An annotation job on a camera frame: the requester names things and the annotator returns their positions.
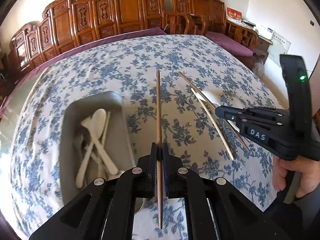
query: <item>chopstick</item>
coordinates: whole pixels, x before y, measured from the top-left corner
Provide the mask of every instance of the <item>chopstick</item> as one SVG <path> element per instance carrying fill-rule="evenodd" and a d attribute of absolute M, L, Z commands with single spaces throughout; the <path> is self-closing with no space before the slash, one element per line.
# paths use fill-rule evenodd
<path fill-rule="evenodd" d="M 162 127 L 161 127 L 161 91 L 160 71 L 157 71 L 157 197 L 159 228 L 163 223 L 163 168 L 162 168 Z"/>
<path fill-rule="evenodd" d="M 195 90 L 194 90 L 193 88 L 191 88 L 191 91 L 196 95 L 196 92 L 195 92 Z M 207 113 L 207 116 L 210 118 L 212 124 L 214 125 L 214 127 L 215 127 L 216 130 L 218 131 L 218 134 L 220 135 L 220 138 L 221 138 L 224 146 L 226 147 L 227 152 L 228 152 L 231 160 L 234 160 L 233 155 L 232 155 L 232 152 L 231 152 L 231 150 L 230 150 L 230 148 L 229 148 L 229 145 L 228 145 L 228 143 L 226 142 L 223 134 L 221 133 L 219 126 L 217 125 L 216 121 L 213 119 L 212 115 L 209 113 L 209 110 L 208 110 L 207 107 L 204 105 L 204 103 L 202 102 L 202 100 L 200 100 L 200 99 L 198 99 L 198 100 L 199 100 L 201 106 L 204 108 L 205 112 Z"/>
<path fill-rule="evenodd" d="M 212 109 L 216 109 L 215 105 L 213 103 L 211 103 L 211 101 L 195 86 L 195 84 L 188 79 L 184 74 L 182 74 L 180 71 L 178 72 L 178 74 L 180 76 L 183 77 L 183 79 L 197 92 L 199 93 L 199 95 L 201 95 L 205 101 L 207 101 L 208 105 L 212 108 Z M 245 144 L 244 140 L 241 138 L 240 134 L 231 126 L 231 124 L 229 124 L 229 122 L 225 119 L 223 119 L 223 121 L 225 122 L 225 124 L 230 128 L 230 130 L 233 132 L 233 134 L 236 136 L 236 138 L 240 141 L 240 143 L 243 145 L 243 147 L 250 152 L 250 149 L 248 148 L 248 146 Z"/>

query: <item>floral tablecloth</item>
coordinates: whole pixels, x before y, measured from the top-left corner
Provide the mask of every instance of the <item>floral tablecloth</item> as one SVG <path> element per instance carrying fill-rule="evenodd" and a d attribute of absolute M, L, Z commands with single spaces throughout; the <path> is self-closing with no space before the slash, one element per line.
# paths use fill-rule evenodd
<path fill-rule="evenodd" d="M 117 90 L 124 99 L 129 137 L 137 162 L 156 140 L 156 70 L 161 71 L 163 138 L 170 153 L 200 176 L 223 176 L 262 210 L 276 197 L 272 154 L 246 141 L 244 150 L 218 119 L 234 152 L 225 147 L 182 71 L 198 88 L 234 107 L 280 107 L 265 85 L 232 55 L 203 36 L 166 35 L 118 41 L 86 50 L 47 68 L 22 109 L 11 149 L 12 201 L 17 228 L 30 236 L 63 201 L 59 143 L 64 111 L 78 99 Z M 183 199 L 164 201 L 164 228 L 157 204 L 135 216 L 133 239 L 187 239 Z"/>

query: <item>person's arm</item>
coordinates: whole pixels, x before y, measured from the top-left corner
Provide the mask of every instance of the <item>person's arm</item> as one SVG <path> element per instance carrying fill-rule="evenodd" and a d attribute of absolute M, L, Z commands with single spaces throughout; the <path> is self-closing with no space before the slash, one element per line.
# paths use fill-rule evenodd
<path fill-rule="evenodd" d="M 285 176 L 289 171 L 302 172 L 297 198 L 312 192 L 320 183 L 320 162 L 298 156 L 294 161 L 285 161 L 273 156 L 273 186 L 277 191 L 285 188 Z"/>

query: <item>silver rivet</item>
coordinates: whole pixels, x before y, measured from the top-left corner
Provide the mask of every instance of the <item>silver rivet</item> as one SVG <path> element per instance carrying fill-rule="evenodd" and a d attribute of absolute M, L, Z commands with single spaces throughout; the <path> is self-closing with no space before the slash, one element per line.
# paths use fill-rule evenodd
<path fill-rule="evenodd" d="M 142 169 L 139 167 L 135 167 L 132 169 L 133 174 L 140 174 L 142 172 Z"/>
<path fill-rule="evenodd" d="M 188 169 L 186 169 L 186 168 L 179 168 L 179 169 L 178 169 L 178 172 L 179 172 L 180 174 L 186 174 L 186 173 L 188 172 Z"/>
<path fill-rule="evenodd" d="M 102 185 L 103 183 L 104 183 L 103 178 L 96 178 L 94 180 L 94 184 L 97 185 L 97 186 Z"/>
<path fill-rule="evenodd" d="M 224 178 L 217 178 L 216 179 L 216 182 L 219 184 L 219 185 L 224 185 L 227 183 L 227 181 L 224 179 Z"/>

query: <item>gray container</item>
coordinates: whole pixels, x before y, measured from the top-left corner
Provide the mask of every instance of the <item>gray container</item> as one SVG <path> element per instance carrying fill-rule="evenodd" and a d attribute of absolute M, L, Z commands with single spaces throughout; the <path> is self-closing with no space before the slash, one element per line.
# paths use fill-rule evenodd
<path fill-rule="evenodd" d="M 105 149 L 119 170 L 126 171 L 135 167 L 129 141 L 123 101 L 116 91 L 107 91 L 82 98 L 69 105 L 65 111 L 59 153 L 60 183 L 63 203 L 67 204 L 80 190 L 76 188 L 76 175 L 81 159 L 74 140 L 79 131 L 86 131 L 81 121 L 103 108 L 111 112 Z"/>

